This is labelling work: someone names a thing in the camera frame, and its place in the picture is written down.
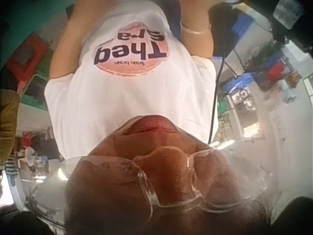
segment nose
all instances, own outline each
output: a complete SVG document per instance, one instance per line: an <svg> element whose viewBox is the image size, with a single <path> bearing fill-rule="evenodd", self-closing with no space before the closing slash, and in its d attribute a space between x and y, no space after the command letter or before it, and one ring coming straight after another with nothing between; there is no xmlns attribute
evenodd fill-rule
<svg viewBox="0 0 313 235"><path fill-rule="evenodd" d="M161 205L194 197L188 155L175 147L160 147L133 159L152 183Z"/></svg>

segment red object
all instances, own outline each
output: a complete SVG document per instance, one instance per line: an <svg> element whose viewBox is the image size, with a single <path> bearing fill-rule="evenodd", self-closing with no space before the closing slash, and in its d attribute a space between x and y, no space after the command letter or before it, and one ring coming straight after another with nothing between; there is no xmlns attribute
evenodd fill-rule
<svg viewBox="0 0 313 235"><path fill-rule="evenodd" d="M47 43L30 35L17 48L5 66L19 81L27 84L47 50Z"/></svg>
<svg viewBox="0 0 313 235"><path fill-rule="evenodd" d="M285 65L283 62L278 62L268 71L268 80L271 83L276 83L282 77L282 72L285 70Z"/></svg>
<svg viewBox="0 0 313 235"><path fill-rule="evenodd" d="M24 148L31 146L31 138L32 138L31 133L29 133L29 132L23 133L22 144L23 144Z"/></svg>

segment pink circle logo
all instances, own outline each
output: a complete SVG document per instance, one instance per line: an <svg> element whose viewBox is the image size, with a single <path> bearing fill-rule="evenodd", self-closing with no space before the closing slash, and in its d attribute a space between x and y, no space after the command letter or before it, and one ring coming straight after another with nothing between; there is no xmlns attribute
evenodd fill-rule
<svg viewBox="0 0 313 235"><path fill-rule="evenodd" d="M113 75L138 76L151 72L169 56L164 35L135 22L118 31L117 37L99 45L94 64Z"/></svg>

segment red frame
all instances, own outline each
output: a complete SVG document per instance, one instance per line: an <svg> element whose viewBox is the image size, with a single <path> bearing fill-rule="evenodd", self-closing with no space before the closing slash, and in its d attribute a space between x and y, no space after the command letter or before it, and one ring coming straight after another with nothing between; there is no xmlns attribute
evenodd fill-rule
<svg viewBox="0 0 313 235"><path fill-rule="evenodd" d="M19 81L27 84L33 76L36 67L40 63L49 46L47 43L33 35L30 35L28 38L26 38L21 45L23 44L29 45L35 49L35 55L31 62L25 66L21 65L17 60L15 60L15 54L13 53L5 66L15 75Z"/></svg>

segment bracelet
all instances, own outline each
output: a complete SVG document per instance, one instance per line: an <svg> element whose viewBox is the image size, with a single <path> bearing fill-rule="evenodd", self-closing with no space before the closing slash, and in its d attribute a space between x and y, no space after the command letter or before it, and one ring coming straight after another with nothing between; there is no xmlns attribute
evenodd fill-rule
<svg viewBox="0 0 313 235"><path fill-rule="evenodd" d="M184 32L186 32L186 33L201 35L201 34L205 34L207 31L210 31L211 28L212 28L212 25L210 24L210 25L209 25L209 28L206 29L206 30L204 30L204 31L193 31L193 30L187 28L186 26L184 26L184 25L182 24L182 22L180 21L180 27L181 27L182 31L184 31Z"/></svg>

